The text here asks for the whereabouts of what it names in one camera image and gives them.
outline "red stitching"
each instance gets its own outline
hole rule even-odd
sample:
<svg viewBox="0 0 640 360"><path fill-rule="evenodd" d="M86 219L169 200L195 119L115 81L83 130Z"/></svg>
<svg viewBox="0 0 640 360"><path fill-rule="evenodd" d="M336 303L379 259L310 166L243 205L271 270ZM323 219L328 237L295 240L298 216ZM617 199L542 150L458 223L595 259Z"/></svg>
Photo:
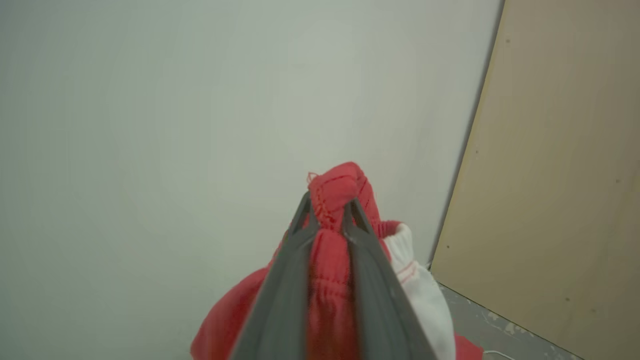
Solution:
<svg viewBox="0 0 640 360"><path fill-rule="evenodd" d="M320 274L314 274L311 280L312 281L313 280L322 280L322 281L332 282L332 283L338 284L338 285L348 285L349 284L348 281L345 282L345 281L340 281L340 280L335 280L335 279L329 279L327 277L323 277Z"/></svg>
<svg viewBox="0 0 640 360"><path fill-rule="evenodd" d="M405 277L404 279L402 279L402 281L400 281L401 284L406 283L409 279L411 279L411 277L415 274L415 271L418 270L418 266L414 266L413 270L411 271L411 273L409 274L409 276Z"/></svg>
<svg viewBox="0 0 640 360"><path fill-rule="evenodd" d="M332 181L336 181L336 180L339 180L339 179L343 179L343 178L345 178L345 177L351 177L351 176L349 176L349 175L340 175L340 176L338 176L338 177L334 177L333 179L326 180L326 181L323 183L323 186L324 186L324 185L327 185L328 183L330 183L330 182L332 182Z"/></svg>
<svg viewBox="0 0 640 360"><path fill-rule="evenodd" d="M350 299L351 297L353 297L353 292L351 291L350 288L345 289L345 291L337 291L337 290L331 290L322 286L312 286L310 289L310 296L320 296L320 297L327 297L328 295L333 295L333 296L338 296L338 297L342 297L345 299Z"/></svg>
<svg viewBox="0 0 640 360"><path fill-rule="evenodd" d="M316 206L318 207L318 209L314 208L314 212L316 213L318 220L320 221L327 220L329 221L329 223L335 224L335 220L333 219L333 217L331 216L331 213L326 208L326 204L324 203L324 197L322 196L322 192L323 191L321 187L316 188L314 197L316 198Z"/></svg>
<svg viewBox="0 0 640 360"><path fill-rule="evenodd" d="M360 195L362 194L362 191L364 190L365 186L367 186L368 182L369 182L369 180L365 177L364 178L364 184L362 184L362 187L360 188L360 191L358 192L358 197L360 197Z"/></svg>
<svg viewBox="0 0 640 360"><path fill-rule="evenodd" d="M398 275L402 274L402 272L404 272L405 270L409 269L409 266L413 265L413 261L409 262L404 268L402 268L400 271L398 271Z"/></svg>

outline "wooden board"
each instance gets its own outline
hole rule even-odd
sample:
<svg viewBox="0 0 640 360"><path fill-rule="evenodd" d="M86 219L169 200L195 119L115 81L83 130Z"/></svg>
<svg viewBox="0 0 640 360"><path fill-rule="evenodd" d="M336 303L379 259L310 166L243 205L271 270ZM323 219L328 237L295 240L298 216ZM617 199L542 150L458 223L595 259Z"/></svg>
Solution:
<svg viewBox="0 0 640 360"><path fill-rule="evenodd" d="M508 1L433 262L589 360L640 340L640 1Z"/></svg>

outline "white wall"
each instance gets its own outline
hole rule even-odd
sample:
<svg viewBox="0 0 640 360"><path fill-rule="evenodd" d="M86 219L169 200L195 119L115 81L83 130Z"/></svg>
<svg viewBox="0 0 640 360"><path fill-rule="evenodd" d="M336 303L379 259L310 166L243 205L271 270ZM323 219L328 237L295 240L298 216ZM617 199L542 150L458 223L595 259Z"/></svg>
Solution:
<svg viewBox="0 0 640 360"><path fill-rule="evenodd" d="M498 0L0 3L0 358L188 359L307 172L425 262Z"/></svg>

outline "white cable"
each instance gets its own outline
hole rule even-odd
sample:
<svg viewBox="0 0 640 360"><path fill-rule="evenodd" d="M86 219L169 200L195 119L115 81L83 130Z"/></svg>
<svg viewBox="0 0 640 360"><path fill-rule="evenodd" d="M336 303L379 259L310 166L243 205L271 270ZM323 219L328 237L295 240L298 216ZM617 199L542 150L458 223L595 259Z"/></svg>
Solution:
<svg viewBox="0 0 640 360"><path fill-rule="evenodd" d="M516 360L516 359L512 358L511 356L504 355L502 352L495 351L495 350L487 350L484 353L485 354L498 354L498 355L502 355L502 356L506 357L509 360Z"/></svg>

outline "folded cloth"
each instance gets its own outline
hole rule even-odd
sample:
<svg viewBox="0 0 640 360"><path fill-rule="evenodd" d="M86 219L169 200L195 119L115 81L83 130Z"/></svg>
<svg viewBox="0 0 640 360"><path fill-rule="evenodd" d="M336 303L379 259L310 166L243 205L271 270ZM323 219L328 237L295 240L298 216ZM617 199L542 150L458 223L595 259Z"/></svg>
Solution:
<svg viewBox="0 0 640 360"><path fill-rule="evenodd" d="M308 359L360 358L349 252L341 235L344 205L358 197L438 358L454 360L453 326L440 288L413 259L409 228L380 220L373 189L360 167L339 165L313 178L308 188L320 225L309 260ZM191 345L193 359L229 357L272 263L243 279L214 305Z"/></svg>

